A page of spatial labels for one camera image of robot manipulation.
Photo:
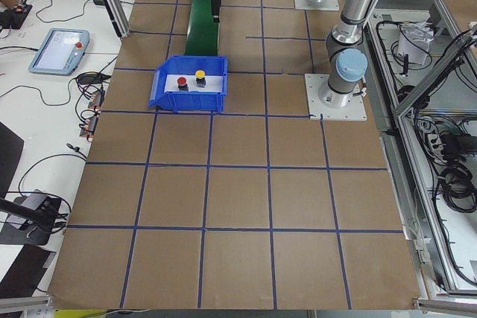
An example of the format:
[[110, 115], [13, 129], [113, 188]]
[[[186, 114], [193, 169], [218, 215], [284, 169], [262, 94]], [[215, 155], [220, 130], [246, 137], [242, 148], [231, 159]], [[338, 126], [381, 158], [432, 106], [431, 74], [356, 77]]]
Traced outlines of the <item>left blue plastic bin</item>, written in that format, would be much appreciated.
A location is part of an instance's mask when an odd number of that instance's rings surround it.
[[226, 57], [173, 56], [155, 71], [149, 106], [223, 112], [227, 69]]

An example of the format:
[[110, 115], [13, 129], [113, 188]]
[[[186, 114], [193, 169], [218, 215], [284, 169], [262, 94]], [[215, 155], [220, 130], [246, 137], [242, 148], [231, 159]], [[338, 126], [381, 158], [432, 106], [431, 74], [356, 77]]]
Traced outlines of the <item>green conveyor belt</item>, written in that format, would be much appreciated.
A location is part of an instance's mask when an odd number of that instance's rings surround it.
[[192, 0], [185, 55], [217, 56], [218, 23], [212, 18], [211, 0]]

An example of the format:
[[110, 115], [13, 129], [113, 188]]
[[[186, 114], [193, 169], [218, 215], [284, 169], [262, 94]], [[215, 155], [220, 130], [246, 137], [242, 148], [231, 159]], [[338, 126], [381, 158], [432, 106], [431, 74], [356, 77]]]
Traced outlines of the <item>yellow push button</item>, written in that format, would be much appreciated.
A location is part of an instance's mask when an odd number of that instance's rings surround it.
[[199, 69], [195, 72], [196, 86], [204, 88], [206, 86], [206, 72]]

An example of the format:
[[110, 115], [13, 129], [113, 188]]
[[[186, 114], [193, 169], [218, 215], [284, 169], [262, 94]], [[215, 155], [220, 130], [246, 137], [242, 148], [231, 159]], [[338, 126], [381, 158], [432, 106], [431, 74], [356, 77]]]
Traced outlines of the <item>red push button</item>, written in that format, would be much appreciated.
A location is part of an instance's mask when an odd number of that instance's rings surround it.
[[179, 77], [177, 79], [177, 88], [179, 91], [188, 91], [189, 85], [185, 77]]

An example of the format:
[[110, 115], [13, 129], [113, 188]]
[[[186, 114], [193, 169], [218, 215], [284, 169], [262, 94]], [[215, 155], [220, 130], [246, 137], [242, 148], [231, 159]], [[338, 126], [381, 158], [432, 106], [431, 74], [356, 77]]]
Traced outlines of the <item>near teach pendant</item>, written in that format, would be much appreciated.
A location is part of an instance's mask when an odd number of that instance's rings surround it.
[[71, 75], [89, 44], [87, 30], [52, 28], [28, 67], [34, 74]]

